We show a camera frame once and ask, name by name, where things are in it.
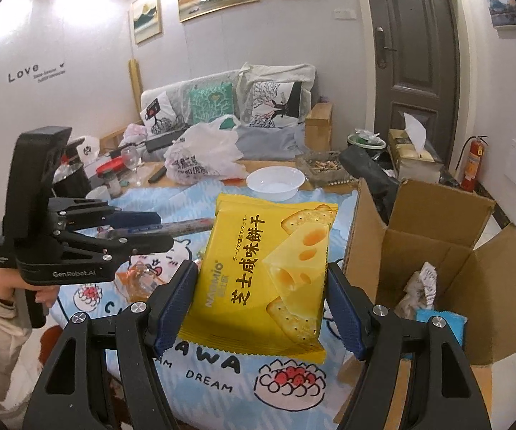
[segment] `sofa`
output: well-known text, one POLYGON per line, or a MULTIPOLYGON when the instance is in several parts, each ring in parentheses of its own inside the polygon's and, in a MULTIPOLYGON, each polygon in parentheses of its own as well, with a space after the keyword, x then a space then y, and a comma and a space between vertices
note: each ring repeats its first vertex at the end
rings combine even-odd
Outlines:
MULTIPOLYGON (((170 106, 178 117, 178 122, 173 124, 171 130, 184 127, 184 125, 191 125, 194 123, 191 105, 193 89, 204 90, 213 86, 231 85, 233 114, 240 119, 241 123, 236 129, 239 134, 236 145, 243 153, 244 159, 291 161, 296 155, 308 151, 305 146, 303 121, 317 101, 315 77, 315 67, 309 64, 260 66, 246 63, 239 70, 211 74, 210 76, 176 82, 144 91, 140 98, 141 108, 143 109, 141 116, 148 116, 146 112, 153 101, 160 99, 161 94, 166 94, 170 106), (275 127, 276 124, 273 124, 271 120, 269 126, 266 127, 257 125, 263 124, 263 121, 261 123, 253 121, 253 118, 256 119, 256 114, 253 116, 253 113, 256 112, 257 105, 254 97, 256 95, 254 85, 260 86, 269 82, 276 82, 278 85, 286 85, 292 82, 301 83, 299 112, 295 118, 288 119, 288 117, 285 117, 285 120, 281 123, 282 127, 275 127)), ((152 134, 148 128, 147 132, 150 137, 156 135, 152 134)), ((143 159, 147 162, 163 161, 164 152, 164 149, 153 153, 145 152, 143 159)))

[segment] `door lock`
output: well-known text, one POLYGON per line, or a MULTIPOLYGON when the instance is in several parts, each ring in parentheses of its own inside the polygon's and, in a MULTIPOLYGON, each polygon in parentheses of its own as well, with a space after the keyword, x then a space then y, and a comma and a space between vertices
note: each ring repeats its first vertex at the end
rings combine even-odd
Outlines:
POLYGON ((375 39, 377 66, 381 69, 385 69, 388 67, 388 59, 386 56, 387 52, 397 51, 397 49, 385 46, 385 33, 383 32, 383 27, 376 27, 375 39))

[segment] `yellow snack package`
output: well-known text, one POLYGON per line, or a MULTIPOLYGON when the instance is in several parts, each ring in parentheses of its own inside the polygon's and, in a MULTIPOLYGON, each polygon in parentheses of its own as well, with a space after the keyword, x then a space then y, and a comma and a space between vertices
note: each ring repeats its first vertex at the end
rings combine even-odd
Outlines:
POLYGON ((322 363, 329 233, 335 204, 274 204, 220 194, 180 337, 237 354, 322 363))

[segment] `pillow with tree print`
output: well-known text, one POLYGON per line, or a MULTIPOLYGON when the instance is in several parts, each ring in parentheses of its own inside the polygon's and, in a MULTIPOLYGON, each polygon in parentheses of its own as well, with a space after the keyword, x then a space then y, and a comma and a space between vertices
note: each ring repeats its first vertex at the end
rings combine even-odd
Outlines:
MULTIPOLYGON (((192 122, 210 123, 225 114, 234 114, 232 84, 223 83, 205 89, 192 89, 188 93, 192 122)), ((220 129, 232 129, 234 121, 226 120, 220 129)))
POLYGON ((140 117, 147 127, 147 137, 159 136, 170 130, 178 129, 183 121, 181 114, 177 116, 166 92, 161 93, 141 111, 140 117))
POLYGON ((255 82, 250 127, 296 126, 300 116, 301 82, 255 82))

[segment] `door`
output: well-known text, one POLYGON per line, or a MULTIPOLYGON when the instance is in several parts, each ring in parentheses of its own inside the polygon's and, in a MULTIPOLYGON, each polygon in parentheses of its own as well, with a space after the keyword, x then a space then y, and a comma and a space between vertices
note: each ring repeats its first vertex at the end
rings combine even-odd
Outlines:
POLYGON ((404 129, 415 116, 446 165, 459 93, 457 29, 451 0, 369 0, 376 42, 375 131, 404 129))

